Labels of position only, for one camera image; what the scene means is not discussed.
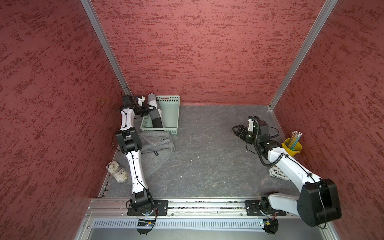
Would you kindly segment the black white checkered scarf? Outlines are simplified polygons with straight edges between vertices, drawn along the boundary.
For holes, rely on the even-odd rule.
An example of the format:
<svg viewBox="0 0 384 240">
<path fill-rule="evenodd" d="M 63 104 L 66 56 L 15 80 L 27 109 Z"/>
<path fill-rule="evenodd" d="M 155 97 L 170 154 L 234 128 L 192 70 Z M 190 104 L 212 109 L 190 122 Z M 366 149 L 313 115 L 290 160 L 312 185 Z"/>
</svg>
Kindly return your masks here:
<svg viewBox="0 0 384 240">
<path fill-rule="evenodd" d="M 155 94 L 148 95 L 148 108 L 153 128 L 164 128 L 161 105 Z"/>
</svg>

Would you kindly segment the grey cloth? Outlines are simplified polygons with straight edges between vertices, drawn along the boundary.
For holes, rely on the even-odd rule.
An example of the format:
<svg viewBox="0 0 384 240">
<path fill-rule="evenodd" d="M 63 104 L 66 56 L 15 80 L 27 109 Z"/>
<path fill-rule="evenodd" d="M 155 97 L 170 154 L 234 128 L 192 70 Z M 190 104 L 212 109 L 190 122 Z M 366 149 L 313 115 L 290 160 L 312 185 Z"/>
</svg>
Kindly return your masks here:
<svg viewBox="0 0 384 240">
<path fill-rule="evenodd" d="M 174 155 L 172 134 L 166 131 L 144 131 L 139 133 L 142 142 L 141 164 L 144 177 L 156 173 Z"/>
</svg>

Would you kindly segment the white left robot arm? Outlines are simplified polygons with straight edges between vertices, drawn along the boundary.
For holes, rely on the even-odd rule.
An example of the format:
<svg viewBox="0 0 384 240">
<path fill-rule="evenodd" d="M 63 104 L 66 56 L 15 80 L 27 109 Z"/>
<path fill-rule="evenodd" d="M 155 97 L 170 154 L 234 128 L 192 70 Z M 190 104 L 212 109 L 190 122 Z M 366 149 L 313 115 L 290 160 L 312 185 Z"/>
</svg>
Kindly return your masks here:
<svg viewBox="0 0 384 240">
<path fill-rule="evenodd" d="M 137 214 L 149 216 L 155 211 L 155 203 L 145 181 L 141 163 L 142 141 L 134 127 L 135 107 L 124 104 L 120 107 L 122 123 L 115 132 L 119 150 L 126 156 L 132 177 L 130 206 Z"/>
</svg>

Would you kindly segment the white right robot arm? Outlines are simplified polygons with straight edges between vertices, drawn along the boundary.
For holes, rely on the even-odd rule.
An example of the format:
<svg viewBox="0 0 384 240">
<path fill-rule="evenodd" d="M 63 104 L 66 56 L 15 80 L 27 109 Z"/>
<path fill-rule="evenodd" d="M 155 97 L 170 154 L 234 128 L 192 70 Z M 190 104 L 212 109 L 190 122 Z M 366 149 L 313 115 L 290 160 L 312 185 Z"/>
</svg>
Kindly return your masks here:
<svg viewBox="0 0 384 240">
<path fill-rule="evenodd" d="M 272 193 L 262 198 L 261 211 L 284 211 L 299 216 L 310 227 L 325 225 L 342 217 L 337 185 L 330 179 L 322 179 L 289 155 L 278 142 L 271 139 L 269 126 L 259 121 L 250 127 L 233 127 L 235 136 L 255 148 L 255 154 L 265 167 L 278 167 L 297 187 L 300 194 L 289 196 Z"/>
</svg>

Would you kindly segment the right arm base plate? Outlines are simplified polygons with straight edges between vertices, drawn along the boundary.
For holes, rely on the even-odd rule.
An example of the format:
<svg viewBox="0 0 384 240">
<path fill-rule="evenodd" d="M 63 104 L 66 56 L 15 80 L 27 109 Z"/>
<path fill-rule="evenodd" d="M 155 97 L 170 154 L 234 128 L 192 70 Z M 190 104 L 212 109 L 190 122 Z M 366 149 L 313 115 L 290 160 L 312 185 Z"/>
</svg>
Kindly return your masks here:
<svg viewBox="0 0 384 240">
<path fill-rule="evenodd" d="M 260 200 L 247 200 L 245 201 L 245 208 L 247 216 L 253 217 L 286 217 L 287 213 L 281 210 L 272 209 L 269 204 L 261 204 Z"/>
</svg>

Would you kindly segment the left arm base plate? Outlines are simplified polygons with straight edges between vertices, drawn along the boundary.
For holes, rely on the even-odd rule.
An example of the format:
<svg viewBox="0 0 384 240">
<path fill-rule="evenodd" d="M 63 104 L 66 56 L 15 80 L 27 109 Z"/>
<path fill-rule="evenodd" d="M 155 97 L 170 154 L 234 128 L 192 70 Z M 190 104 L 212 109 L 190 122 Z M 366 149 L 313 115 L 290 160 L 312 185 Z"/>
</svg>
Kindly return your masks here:
<svg viewBox="0 0 384 240">
<path fill-rule="evenodd" d="M 132 201 L 129 200 L 126 202 L 126 208 L 127 208 L 127 215 L 128 216 L 137 216 L 137 217 L 158 217 L 158 216 L 166 216 L 168 212 L 168 200 L 154 200 L 155 206 L 150 207 L 148 210 L 145 211 L 137 211 L 132 207 Z"/>
</svg>

